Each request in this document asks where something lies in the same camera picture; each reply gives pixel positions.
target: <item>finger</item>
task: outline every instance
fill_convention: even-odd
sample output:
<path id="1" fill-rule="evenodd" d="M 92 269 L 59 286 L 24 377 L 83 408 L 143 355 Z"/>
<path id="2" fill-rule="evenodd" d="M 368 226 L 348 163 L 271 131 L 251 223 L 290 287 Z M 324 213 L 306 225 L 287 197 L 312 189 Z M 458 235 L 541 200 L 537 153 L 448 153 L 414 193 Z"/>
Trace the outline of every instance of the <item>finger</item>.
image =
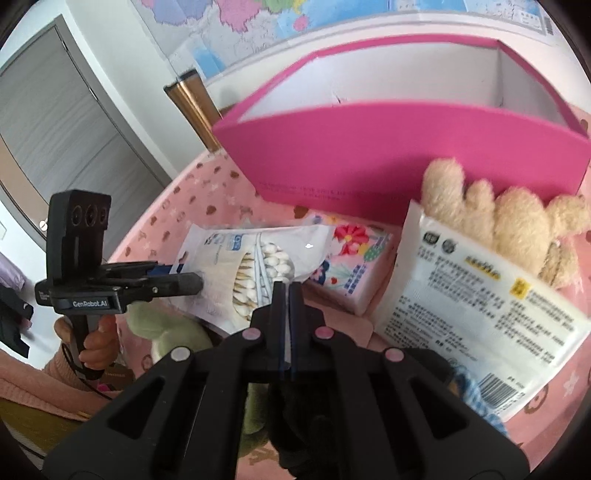
<path id="1" fill-rule="evenodd" d="M 98 350 L 104 348 L 117 338 L 117 324 L 115 315 L 104 315 L 95 332 L 88 334 L 84 340 L 85 348 Z"/>
<path id="2" fill-rule="evenodd" d="M 62 342 L 72 342 L 72 328 L 70 325 L 68 325 L 64 317 L 60 317 L 56 320 L 56 322 L 53 324 L 53 329 L 56 331 L 56 335 Z"/>
<path id="3" fill-rule="evenodd" d="M 98 330 L 89 333 L 84 340 L 84 347 L 88 350 L 100 350 L 117 340 L 117 332 L 102 333 Z"/>
<path id="4" fill-rule="evenodd" d="M 90 368 L 91 370 L 104 370 L 105 368 L 107 368 L 111 363 L 110 362 L 108 364 L 106 363 L 95 363 L 95 364 L 84 364 L 84 366 L 86 368 Z"/>
<path id="5" fill-rule="evenodd" d="M 82 350 L 79 359 L 82 363 L 94 363 L 109 361 L 114 362 L 119 355 L 119 347 L 117 342 L 111 342 L 105 348 L 100 350 Z"/>
<path id="6" fill-rule="evenodd" d="M 117 320 L 115 315 L 103 315 L 99 320 L 98 331 L 101 333 L 116 332 Z"/>

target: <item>pink box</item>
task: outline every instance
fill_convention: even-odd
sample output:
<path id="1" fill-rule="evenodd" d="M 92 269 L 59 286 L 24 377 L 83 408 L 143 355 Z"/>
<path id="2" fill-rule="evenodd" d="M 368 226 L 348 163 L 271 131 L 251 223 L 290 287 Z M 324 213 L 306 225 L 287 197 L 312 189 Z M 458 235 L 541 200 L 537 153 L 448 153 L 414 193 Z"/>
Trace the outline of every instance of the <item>pink box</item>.
<path id="1" fill-rule="evenodd" d="M 498 40 L 405 35 L 301 59 L 214 127 L 265 200 L 401 225 L 427 164 L 455 157 L 543 200 L 575 194 L 591 157 L 556 92 Z"/>

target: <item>green plush toy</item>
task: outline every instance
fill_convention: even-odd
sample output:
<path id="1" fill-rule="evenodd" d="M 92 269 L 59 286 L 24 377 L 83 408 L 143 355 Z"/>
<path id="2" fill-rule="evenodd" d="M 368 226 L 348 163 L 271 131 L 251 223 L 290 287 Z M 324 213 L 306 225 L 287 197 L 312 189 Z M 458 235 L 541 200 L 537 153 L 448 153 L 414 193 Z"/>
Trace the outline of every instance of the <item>green plush toy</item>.
<path id="1" fill-rule="evenodd" d="M 185 346 L 193 352 L 213 346 L 199 323 L 180 313 L 160 307 L 155 301 L 132 303 L 127 307 L 126 318 L 133 334 L 152 340 L 154 363 L 178 346 Z M 266 444 L 266 421 L 267 385 L 249 384 L 238 452 L 240 457 Z"/>

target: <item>black cable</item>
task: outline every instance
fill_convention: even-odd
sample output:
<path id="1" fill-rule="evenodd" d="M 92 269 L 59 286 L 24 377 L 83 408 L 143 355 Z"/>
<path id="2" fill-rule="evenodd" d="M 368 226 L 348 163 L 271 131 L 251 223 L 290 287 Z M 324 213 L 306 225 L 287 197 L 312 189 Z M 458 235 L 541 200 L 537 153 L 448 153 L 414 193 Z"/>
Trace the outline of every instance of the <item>black cable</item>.
<path id="1" fill-rule="evenodd" d="M 68 366 L 72 369 L 72 371 L 74 372 L 74 374 L 76 373 L 76 366 L 74 364 L 73 358 L 72 358 L 72 352 L 70 352 L 70 348 L 65 344 L 62 343 L 61 344 L 61 351 L 64 354 L 64 357 L 66 359 L 66 362 L 68 364 Z M 100 395 L 103 398 L 106 398 L 107 400 L 111 401 L 113 400 L 110 396 L 105 395 L 103 392 L 98 391 L 95 387 L 93 387 L 92 385 L 90 385 L 86 380 L 84 380 L 83 378 L 78 377 L 78 375 L 76 375 L 76 378 L 78 380 L 80 380 L 83 385 L 87 388 L 90 388 L 93 392 L 95 392 L 97 395 Z"/>
<path id="2" fill-rule="evenodd" d="M 32 448 L 29 448 L 27 445 L 24 445 L 23 443 L 19 442 L 17 440 L 17 443 L 21 446 L 21 448 L 23 450 L 26 450 L 27 452 L 29 452 L 31 455 L 36 456 L 37 458 L 39 458 L 39 460 L 45 460 L 45 455 L 42 455 L 38 452 L 36 452 L 35 450 L 33 450 Z"/>

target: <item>gray door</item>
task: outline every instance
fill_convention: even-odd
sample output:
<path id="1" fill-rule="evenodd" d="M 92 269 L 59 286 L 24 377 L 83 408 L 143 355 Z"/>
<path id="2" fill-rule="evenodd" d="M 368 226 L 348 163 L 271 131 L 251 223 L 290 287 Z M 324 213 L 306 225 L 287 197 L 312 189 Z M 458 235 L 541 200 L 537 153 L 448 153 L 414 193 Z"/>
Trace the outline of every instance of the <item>gray door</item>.
<path id="1" fill-rule="evenodd" d="M 55 28 L 0 76 L 0 135 L 46 202 L 74 188 L 112 196 L 105 258 L 163 190 L 97 102 Z"/>

